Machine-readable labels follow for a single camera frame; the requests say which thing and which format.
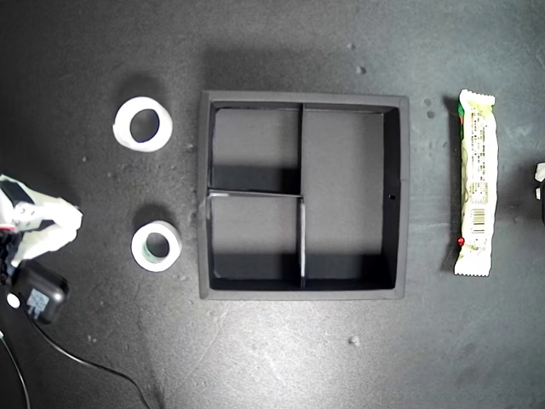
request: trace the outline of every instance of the dark gray table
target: dark gray table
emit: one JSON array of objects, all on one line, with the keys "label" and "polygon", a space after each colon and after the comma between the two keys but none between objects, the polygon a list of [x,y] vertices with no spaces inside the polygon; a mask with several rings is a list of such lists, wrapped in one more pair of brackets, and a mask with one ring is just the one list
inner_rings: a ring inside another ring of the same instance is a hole
[{"label": "dark gray table", "polygon": [[[42,258],[72,285],[49,334],[125,371],[165,408],[545,407],[545,3],[4,2],[0,170],[81,206],[77,241]],[[488,279],[455,277],[456,97],[497,97],[499,201]],[[195,237],[201,89],[408,95],[405,298],[204,302]],[[112,119],[149,95],[175,134],[150,154]],[[140,269],[135,228],[171,220],[184,250]],[[123,381],[57,354],[0,302],[35,408],[138,408]],[[358,336],[360,345],[348,339]],[[0,349],[0,406],[23,407]]]}]

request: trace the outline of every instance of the white ring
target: white ring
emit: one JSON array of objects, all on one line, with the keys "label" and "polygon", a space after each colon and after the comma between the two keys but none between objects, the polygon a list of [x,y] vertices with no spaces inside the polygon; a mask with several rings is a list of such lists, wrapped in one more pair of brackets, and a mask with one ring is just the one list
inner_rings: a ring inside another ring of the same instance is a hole
[{"label": "white ring", "polygon": [[[157,114],[159,127],[157,133],[149,141],[138,142],[130,133],[130,123],[138,112],[146,109],[151,109]],[[137,96],[128,100],[119,108],[112,128],[113,135],[124,147],[139,152],[155,152],[167,144],[172,136],[173,125],[169,112],[161,104],[152,98]]]},{"label": "white ring", "polygon": [[[147,248],[147,238],[150,234],[161,234],[169,243],[169,254],[165,257],[154,256]],[[164,271],[174,264],[181,253],[181,238],[177,230],[167,222],[152,222],[140,228],[131,244],[133,257],[147,271]]]}]

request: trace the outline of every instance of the black tray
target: black tray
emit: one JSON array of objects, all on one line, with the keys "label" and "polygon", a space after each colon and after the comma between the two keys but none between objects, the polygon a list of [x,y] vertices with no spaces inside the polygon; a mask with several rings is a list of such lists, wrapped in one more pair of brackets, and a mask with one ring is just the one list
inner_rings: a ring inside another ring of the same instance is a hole
[{"label": "black tray", "polygon": [[198,162],[200,294],[404,294],[406,97],[205,91]]}]

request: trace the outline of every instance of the black wire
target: black wire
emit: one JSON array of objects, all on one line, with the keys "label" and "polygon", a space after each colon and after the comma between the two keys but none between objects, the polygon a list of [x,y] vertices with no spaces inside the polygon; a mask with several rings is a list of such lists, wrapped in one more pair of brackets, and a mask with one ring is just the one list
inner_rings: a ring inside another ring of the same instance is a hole
[{"label": "black wire", "polygon": [[6,347],[9,358],[11,358],[11,361],[14,363],[15,370],[17,371],[17,375],[19,375],[20,384],[22,385],[23,392],[25,393],[26,409],[31,409],[31,400],[28,397],[28,390],[26,389],[25,379],[23,378],[23,374],[21,373],[19,365],[17,364],[17,360],[15,359],[14,355],[11,353],[11,349],[9,349],[8,343],[6,343],[6,340],[3,339],[3,334],[1,331],[0,331],[0,341],[2,341],[3,346]]},{"label": "black wire", "polygon": [[116,377],[120,377],[122,379],[124,379],[125,381],[127,382],[130,382],[135,388],[136,388],[136,391],[138,392],[138,396],[140,397],[140,400],[142,402],[142,404],[147,408],[147,409],[152,409],[151,406],[149,406],[149,404],[147,403],[146,401],[146,398],[144,397],[144,394],[142,393],[140,387],[138,386],[138,384],[133,380],[132,377],[129,377],[127,375],[125,375],[124,373],[121,373],[121,372],[118,372],[118,371],[115,371],[113,369],[110,369],[110,368],[106,368],[105,366],[102,366],[100,364],[94,364],[92,362],[88,362],[82,358],[78,358],[76,355],[73,355],[73,354],[70,354],[68,351],[66,351],[65,349],[63,349],[61,346],[59,346],[55,341],[53,341],[48,334],[46,334],[43,329],[32,319],[32,317],[30,317],[28,314],[25,314],[27,319],[31,322],[31,324],[34,326],[34,328],[36,328],[36,330],[39,332],[39,334],[43,337],[43,339],[45,339],[49,345],[51,345],[54,349],[56,349],[57,351],[59,351],[61,354],[63,354],[64,356],[67,356],[68,358],[70,358],[71,360],[75,360],[78,364],[81,364],[83,366],[87,366],[88,368],[93,368],[93,369],[100,369],[101,371],[104,371],[104,372],[107,372],[107,373],[110,373],[112,375],[115,375]]}]

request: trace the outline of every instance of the barcode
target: barcode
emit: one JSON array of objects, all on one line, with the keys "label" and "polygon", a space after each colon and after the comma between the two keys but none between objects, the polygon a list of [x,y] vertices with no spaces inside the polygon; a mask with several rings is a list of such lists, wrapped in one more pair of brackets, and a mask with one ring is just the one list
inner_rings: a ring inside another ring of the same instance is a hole
[{"label": "barcode", "polygon": [[471,210],[471,231],[472,233],[485,232],[485,209]]}]

